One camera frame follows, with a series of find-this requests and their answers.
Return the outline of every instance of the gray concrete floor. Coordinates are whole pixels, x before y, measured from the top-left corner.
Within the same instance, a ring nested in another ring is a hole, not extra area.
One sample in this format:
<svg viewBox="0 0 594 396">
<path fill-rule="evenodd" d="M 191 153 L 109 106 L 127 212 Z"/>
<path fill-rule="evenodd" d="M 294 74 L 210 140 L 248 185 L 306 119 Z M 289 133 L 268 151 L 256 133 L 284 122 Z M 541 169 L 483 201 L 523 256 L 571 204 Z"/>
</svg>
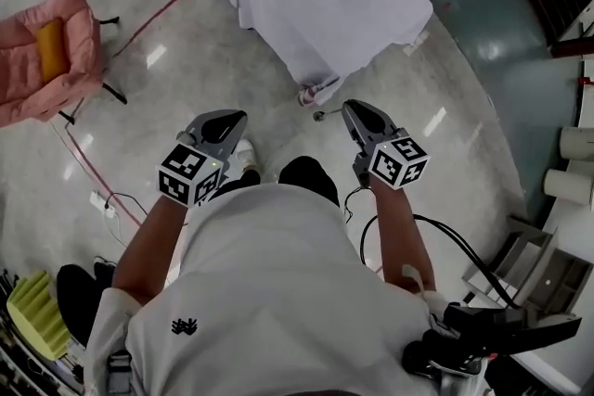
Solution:
<svg viewBox="0 0 594 396">
<path fill-rule="evenodd" d="M 0 0 L 0 17 L 37 1 Z M 109 55 L 169 0 L 88 1 L 97 18 L 122 18 L 119 28 L 103 30 Z M 505 217 L 525 214 L 520 181 L 497 114 L 469 63 L 439 19 L 427 32 L 410 56 L 388 47 L 349 77 L 325 110 L 359 98 L 405 126 L 433 156 L 424 179 L 407 190 L 414 211 L 449 224 L 486 256 L 505 235 Z M 163 48 L 148 66 L 147 56 Z M 239 27 L 227 0 L 180 0 L 109 61 L 106 81 L 124 91 L 129 105 L 105 92 L 90 97 L 71 133 L 113 190 L 136 196 L 147 208 L 158 196 L 155 165 L 175 134 L 196 114 L 217 108 L 248 112 L 248 135 L 266 180 L 306 154 L 320 160 L 340 199 L 357 186 L 351 170 L 356 146 L 340 116 L 313 122 L 314 110 L 298 106 L 298 87 L 284 64 L 257 32 Z M 0 130 L 1 256 L 21 274 L 39 268 L 55 273 L 69 262 L 88 267 L 97 254 L 116 261 L 123 252 L 88 203 L 92 190 L 104 190 L 60 141 L 71 147 L 64 125 L 56 117 L 51 124 L 26 121 Z M 142 219 L 134 203 L 125 205 Z M 374 213 L 373 197 L 357 194 L 351 209 L 348 231 L 358 247 Z M 119 215 L 128 242 L 136 226 L 122 210 Z M 117 233 L 115 222 L 107 225 Z M 421 232 L 439 290 L 460 299 L 467 258 L 439 232 L 426 226 Z M 381 264 L 377 228 L 366 253 L 371 267 Z"/>
<path fill-rule="evenodd" d="M 573 125 L 579 58 L 552 59 L 527 0 L 431 0 L 498 112 L 529 216 L 544 223 L 542 181 L 559 162 L 558 133 Z"/>
</svg>

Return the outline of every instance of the metal stand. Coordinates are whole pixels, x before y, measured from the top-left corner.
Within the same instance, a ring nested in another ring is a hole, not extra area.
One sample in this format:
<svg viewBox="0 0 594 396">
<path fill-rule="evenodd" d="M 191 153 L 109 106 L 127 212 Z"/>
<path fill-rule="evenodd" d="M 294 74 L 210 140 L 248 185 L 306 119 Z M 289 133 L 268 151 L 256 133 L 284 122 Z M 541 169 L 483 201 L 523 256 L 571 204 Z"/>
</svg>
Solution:
<svg viewBox="0 0 594 396">
<path fill-rule="evenodd" d="M 108 84 L 103 83 L 103 89 L 105 89 L 105 90 L 109 91 L 110 93 L 112 93 L 115 96 L 115 98 L 118 101 L 120 101 L 122 104 L 128 104 L 128 100 L 121 93 L 118 93 L 115 89 L 113 89 Z"/>
<path fill-rule="evenodd" d="M 66 121 L 68 121 L 70 124 L 74 125 L 74 118 L 72 116 L 69 116 L 68 114 L 62 111 L 60 111 L 58 114 L 62 116 Z"/>
<path fill-rule="evenodd" d="M 113 19 L 99 21 L 99 25 L 108 25 L 109 23 L 115 23 L 117 25 L 118 23 L 120 23 L 120 18 L 114 17 Z"/>
</svg>

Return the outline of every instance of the black logo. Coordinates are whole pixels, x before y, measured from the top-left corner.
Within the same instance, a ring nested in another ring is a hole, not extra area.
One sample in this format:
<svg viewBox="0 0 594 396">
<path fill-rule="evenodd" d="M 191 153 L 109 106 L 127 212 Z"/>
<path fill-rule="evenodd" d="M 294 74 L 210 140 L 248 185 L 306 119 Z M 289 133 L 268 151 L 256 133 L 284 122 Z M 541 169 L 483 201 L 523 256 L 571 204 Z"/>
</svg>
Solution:
<svg viewBox="0 0 594 396">
<path fill-rule="evenodd" d="M 198 330 L 198 326 L 196 325 L 195 318 L 188 318 L 187 322 L 184 322 L 181 318 L 178 318 L 177 320 L 173 320 L 171 323 L 171 331 L 176 335 L 179 335 L 180 333 L 192 335 L 196 330 Z"/>
</svg>

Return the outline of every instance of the white cable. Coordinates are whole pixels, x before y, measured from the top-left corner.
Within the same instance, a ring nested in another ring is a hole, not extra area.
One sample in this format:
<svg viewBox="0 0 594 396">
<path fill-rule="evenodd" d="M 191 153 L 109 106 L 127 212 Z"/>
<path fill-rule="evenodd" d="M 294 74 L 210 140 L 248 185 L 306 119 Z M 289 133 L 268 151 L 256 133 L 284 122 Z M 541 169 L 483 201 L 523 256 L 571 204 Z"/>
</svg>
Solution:
<svg viewBox="0 0 594 396">
<path fill-rule="evenodd" d="M 113 238 L 120 243 L 122 246 L 124 246 L 125 248 L 127 248 L 128 246 L 123 242 L 122 240 L 122 223 L 120 222 L 120 215 L 116 212 L 115 213 L 115 218 L 118 220 L 118 234 L 120 235 L 120 237 L 117 237 L 113 234 L 113 232 L 111 231 L 110 226 L 108 225 L 105 213 L 101 213 L 101 216 L 103 216 L 103 224 L 105 225 L 105 227 L 107 228 L 108 232 L 110 233 L 110 235 L 113 236 Z"/>
</svg>

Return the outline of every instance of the white cylinder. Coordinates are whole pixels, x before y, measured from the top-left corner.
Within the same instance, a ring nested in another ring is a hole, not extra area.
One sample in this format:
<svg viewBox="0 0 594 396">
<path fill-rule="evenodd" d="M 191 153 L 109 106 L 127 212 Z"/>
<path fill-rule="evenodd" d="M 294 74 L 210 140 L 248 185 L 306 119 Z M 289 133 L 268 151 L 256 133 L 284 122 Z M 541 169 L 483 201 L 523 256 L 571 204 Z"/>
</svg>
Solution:
<svg viewBox="0 0 594 396">
<path fill-rule="evenodd" d="M 574 203 L 590 205 L 594 178 L 577 173 L 549 169 L 545 175 L 545 194 Z"/>
<path fill-rule="evenodd" d="M 594 161 L 594 129 L 563 127 L 559 150 L 564 159 Z"/>
</svg>

